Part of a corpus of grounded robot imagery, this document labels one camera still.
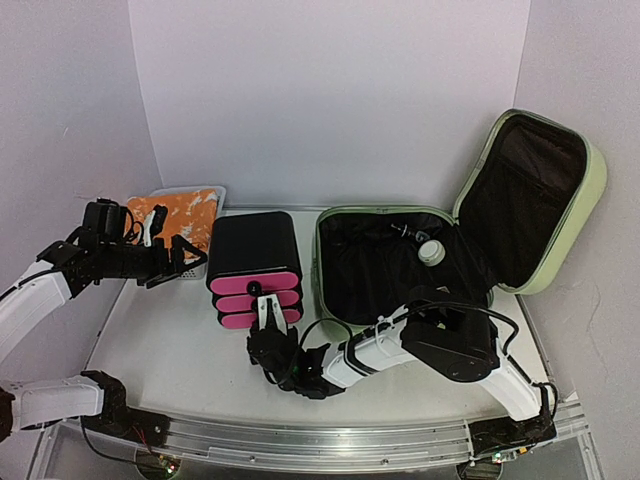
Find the black pink drawer organizer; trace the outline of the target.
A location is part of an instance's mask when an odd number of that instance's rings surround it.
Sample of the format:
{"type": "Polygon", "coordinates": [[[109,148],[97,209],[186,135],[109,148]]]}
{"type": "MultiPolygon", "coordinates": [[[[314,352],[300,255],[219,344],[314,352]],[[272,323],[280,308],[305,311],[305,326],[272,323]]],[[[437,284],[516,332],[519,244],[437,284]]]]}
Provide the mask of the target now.
{"type": "Polygon", "coordinates": [[[283,211],[224,216],[213,224],[206,286],[219,323],[247,329],[257,298],[274,294],[289,324],[301,319],[303,272],[294,222],[283,211]]]}

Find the white perforated plastic basket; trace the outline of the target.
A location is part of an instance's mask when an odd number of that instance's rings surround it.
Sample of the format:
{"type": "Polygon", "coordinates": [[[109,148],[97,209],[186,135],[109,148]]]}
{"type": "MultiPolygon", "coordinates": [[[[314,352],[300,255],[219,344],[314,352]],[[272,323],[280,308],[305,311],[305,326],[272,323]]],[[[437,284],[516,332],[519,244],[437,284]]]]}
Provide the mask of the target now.
{"type": "MultiPolygon", "coordinates": [[[[212,221],[209,223],[208,234],[211,234],[213,222],[216,218],[218,218],[223,210],[223,206],[226,200],[226,188],[223,186],[211,186],[211,185],[200,185],[200,186],[190,186],[190,187],[170,187],[157,189],[151,193],[152,197],[166,196],[166,195],[177,195],[180,196],[182,194],[191,194],[196,192],[202,192],[205,190],[210,190],[210,193],[206,195],[205,201],[216,200],[216,208],[215,214],[212,221]]],[[[183,273],[180,276],[181,280],[200,280],[203,279],[206,273],[206,265],[202,264],[197,267],[193,267],[187,272],[183,273]]]]}

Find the orange snack bag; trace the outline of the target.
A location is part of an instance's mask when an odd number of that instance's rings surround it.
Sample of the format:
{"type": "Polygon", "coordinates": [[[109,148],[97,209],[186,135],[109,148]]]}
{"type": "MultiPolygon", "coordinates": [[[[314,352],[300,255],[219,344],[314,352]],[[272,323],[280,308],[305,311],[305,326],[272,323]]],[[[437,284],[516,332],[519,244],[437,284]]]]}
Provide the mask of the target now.
{"type": "Polygon", "coordinates": [[[131,197],[127,207],[140,222],[145,221],[156,205],[166,207],[168,214],[159,237],[169,243],[174,235],[180,235],[206,251],[225,196],[226,189],[222,186],[174,187],[131,197]]]}

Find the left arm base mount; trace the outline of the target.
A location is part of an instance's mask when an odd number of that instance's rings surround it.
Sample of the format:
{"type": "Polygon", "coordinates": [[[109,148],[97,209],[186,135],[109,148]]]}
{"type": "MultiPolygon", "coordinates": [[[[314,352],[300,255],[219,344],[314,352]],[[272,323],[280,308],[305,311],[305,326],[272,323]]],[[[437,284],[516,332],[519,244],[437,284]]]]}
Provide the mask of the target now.
{"type": "Polygon", "coordinates": [[[147,447],[162,447],[170,427],[168,416],[126,405],[104,407],[96,415],[82,416],[81,422],[90,431],[147,447]]]}

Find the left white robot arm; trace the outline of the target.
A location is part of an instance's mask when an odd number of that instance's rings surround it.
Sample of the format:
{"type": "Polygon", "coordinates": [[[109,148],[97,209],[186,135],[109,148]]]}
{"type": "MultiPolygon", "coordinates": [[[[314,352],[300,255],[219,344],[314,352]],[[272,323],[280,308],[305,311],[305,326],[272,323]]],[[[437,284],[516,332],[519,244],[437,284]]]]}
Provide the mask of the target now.
{"type": "MultiPolygon", "coordinates": [[[[43,250],[1,296],[3,358],[42,320],[86,287],[104,279],[133,279],[147,289],[205,264],[207,254],[180,235],[169,244],[131,244],[103,234],[73,232],[43,250]]],[[[94,419],[114,437],[136,425],[126,404],[126,389],[101,371],[49,381],[1,384],[1,436],[71,417],[94,419]]]]}

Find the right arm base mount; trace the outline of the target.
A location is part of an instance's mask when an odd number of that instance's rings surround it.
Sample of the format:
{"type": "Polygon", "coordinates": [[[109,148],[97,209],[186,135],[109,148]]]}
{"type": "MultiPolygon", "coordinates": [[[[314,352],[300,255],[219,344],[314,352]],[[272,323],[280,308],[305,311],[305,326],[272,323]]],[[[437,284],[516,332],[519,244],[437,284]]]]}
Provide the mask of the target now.
{"type": "Polygon", "coordinates": [[[483,458],[554,439],[557,434],[554,424],[556,411],[555,407],[544,405],[537,416],[528,420],[515,421],[506,416],[471,423],[469,433],[473,456],[483,458]]]}

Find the green hard-shell suitcase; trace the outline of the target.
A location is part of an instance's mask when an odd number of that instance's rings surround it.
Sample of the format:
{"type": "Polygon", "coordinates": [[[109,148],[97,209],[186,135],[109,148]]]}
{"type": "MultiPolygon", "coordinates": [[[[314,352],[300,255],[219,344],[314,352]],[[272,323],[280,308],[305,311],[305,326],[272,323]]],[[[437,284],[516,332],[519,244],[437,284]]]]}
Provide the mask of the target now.
{"type": "Polygon", "coordinates": [[[601,152],[580,133],[511,109],[493,125],[451,211],[428,206],[338,206],[317,219],[314,294],[322,315],[366,327],[420,289],[489,305],[495,289],[533,295],[557,276],[607,183],[601,152]],[[445,248],[428,267],[424,231],[445,248]]]}

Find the white round jar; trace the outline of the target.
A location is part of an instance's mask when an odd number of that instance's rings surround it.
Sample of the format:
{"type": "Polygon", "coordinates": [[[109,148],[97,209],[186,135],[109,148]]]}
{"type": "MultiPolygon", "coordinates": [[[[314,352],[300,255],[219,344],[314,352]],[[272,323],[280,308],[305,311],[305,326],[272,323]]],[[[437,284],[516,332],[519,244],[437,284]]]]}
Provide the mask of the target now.
{"type": "Polygon", "coordinates": [[[428,267],[436,266],[441,263],[446,251],[444,245],[438,240],[428,240],[418,249],[418,258],[428,267]]]}

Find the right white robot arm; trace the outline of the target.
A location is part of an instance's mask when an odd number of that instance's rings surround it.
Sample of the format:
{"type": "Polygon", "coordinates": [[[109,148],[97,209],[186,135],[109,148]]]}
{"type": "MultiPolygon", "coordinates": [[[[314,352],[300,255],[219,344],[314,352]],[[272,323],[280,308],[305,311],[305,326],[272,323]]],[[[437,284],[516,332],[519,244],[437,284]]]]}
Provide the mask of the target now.
{"type": "Polygon", "coordinates": [[[480,385],[506,410],[503,433],[524,443],[555,416],[556,388],[536,382],[511,354],[516,321],[443,290],[426,289],[393,313],[338,343],[305,348],[307,332],[284,318],[278,298],[257,299],[247,353],[267,381],[311,400],[339,395],[359,381],[410,362],[420,362],[454,383],[480,385]]]}

